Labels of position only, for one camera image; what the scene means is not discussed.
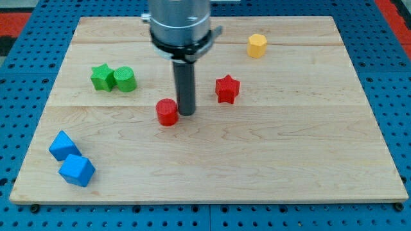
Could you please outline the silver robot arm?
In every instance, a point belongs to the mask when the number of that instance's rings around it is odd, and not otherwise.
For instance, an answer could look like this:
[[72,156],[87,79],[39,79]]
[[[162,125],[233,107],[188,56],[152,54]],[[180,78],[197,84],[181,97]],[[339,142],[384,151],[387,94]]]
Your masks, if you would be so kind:
[[165,59],[193,64],[213,46],[223,27],[211,28],[209,0],[148,0],[144,22],[152,44]]

